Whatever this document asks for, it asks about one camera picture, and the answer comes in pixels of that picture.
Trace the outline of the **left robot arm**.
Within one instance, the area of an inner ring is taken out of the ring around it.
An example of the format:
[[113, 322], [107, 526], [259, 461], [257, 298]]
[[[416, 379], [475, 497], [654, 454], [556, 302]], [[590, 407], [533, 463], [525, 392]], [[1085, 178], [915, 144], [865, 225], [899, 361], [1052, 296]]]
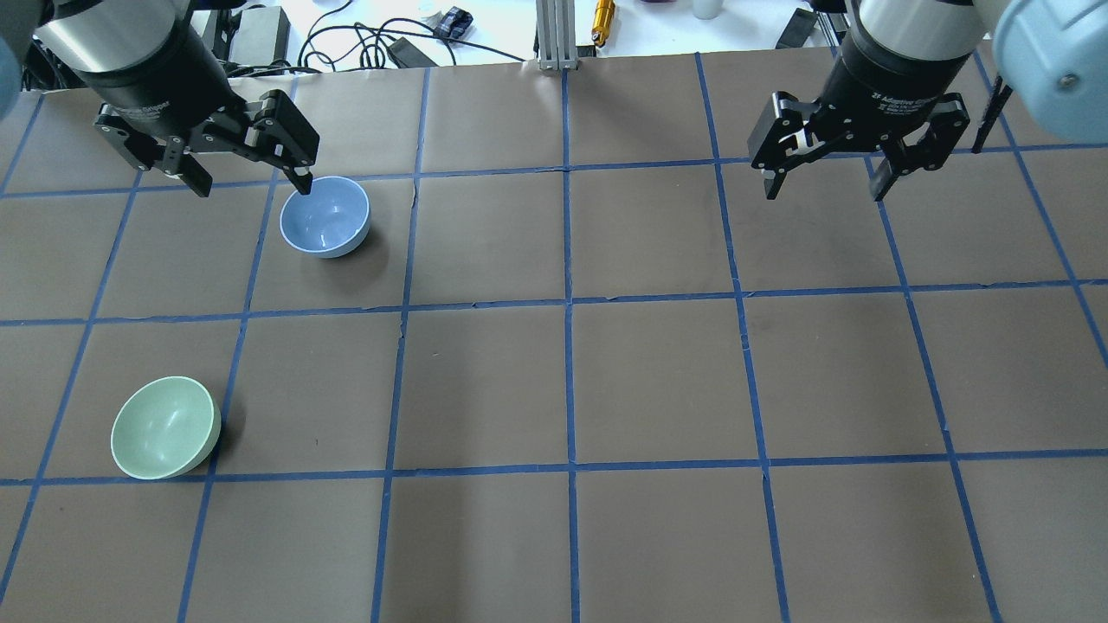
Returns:
[[201, 197], [211, 174], [197, 154], [268, 164], [298, 193], [312, 190], [320, 137], [276, 88], [246, 101], [171, 1], [4, 1], [3, 113], [23, 86], [35, 41], [102, 100], [94, 121], [131, 167], [161, 170]]

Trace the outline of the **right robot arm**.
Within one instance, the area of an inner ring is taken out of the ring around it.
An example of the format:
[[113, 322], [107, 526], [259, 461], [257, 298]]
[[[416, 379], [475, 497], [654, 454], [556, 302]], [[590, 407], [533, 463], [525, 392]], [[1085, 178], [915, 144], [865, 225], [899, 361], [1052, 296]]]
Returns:
[[938, 170], [970, 129], [950, 84], [982, 40], [997, 78], [975, 147], [1012, 94], [1037, 126], [1077, 145], [1105, 142], [1104, 1], [835, 1], [850, 25], [815, 101], [770, 96], [750, 137], [750, 164], [774, 200], [787, 175], [834, 153], [879, 152], [871, 197], [900, 177]]

